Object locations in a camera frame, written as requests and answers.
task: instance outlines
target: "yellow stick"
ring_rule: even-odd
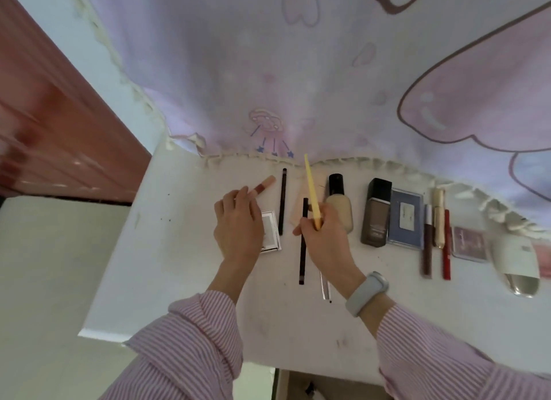
[[[312,205],[313,225],[316,230],[321,229],[320,205],[317,203],[316,186],[313,183],[312,172],[308,162],[308,154],[304,155],[304,164],[306,166],[306,177],[308,178],[308,190],[310,191],[310,204]]]

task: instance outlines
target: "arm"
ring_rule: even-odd
[[[348,237],[330,205],[316,231],[301,219],[310,257],[348,299],[365,276],[354,264]],[[378,294],[360,312],[377,341],[380,371],[387,392],[399,399],[532,400],[551,398],[551,382],[494,363],[486,355]]]
[[[228,193],[214,206],[224,261],[208,290],[172,303],[168,314],[126,343],[138,356],[101,400],[232,397],[243,362],[235,305],[264,236],[260,208],[247,191]]]

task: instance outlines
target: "table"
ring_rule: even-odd
[[[359,241],[367,186],[374,176],[396,188],[430,195],[429,182],[409,181],[403,173],[376,172],[346,161],[325,167],[344,175],[354,230],[354,259],[365,273],[381,272],[389,295],[495,361],[534,372],[551,372],[551,285],[542,281],[534,299],[508,291],[492,264],[452,258],[452,280],[440,272],[433,253],[433,279],[419,274],[420,253],[387,244],[372,248]],[[90,308],[81,336],[123,342],[166,313],[170,302],[203,292],[221,256],[212,237],[213,204],[228,190],[254,187],[267,175],[278,179],[262,194],[263,210],[279,210],[282,168],[288,168],[286,213],[290,214],[304,168],[247,156],[209,163],[179,147],[156,150],[130,210],[117,246]],[[446,196],[452,224],[503,233],[486,222],[475,200]],[[263,254],[238,302],[245,361],[349,380],[381,383],[371,335],[344,308],[333,289],[333,303],[322,299],[319,272],[309,258],[305,285],[299,286],[300,239],[286,222],[283,250]]]

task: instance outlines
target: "striped shirt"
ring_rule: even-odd
[[[230,400],[243,363],[235,305],[222,292],[176,301],[127,343],[138,356],[101,400]],[[551,399],[551,382],[494,363],[401,306],[377,332],[385,388],[400,399]]]

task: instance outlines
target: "watch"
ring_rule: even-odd
[[[378,272],[373,271],[365,281],[352,293],[346,302],[346,309],[354,317],[360,314],[364,306],[381,292],[389,290],[389,282]]]

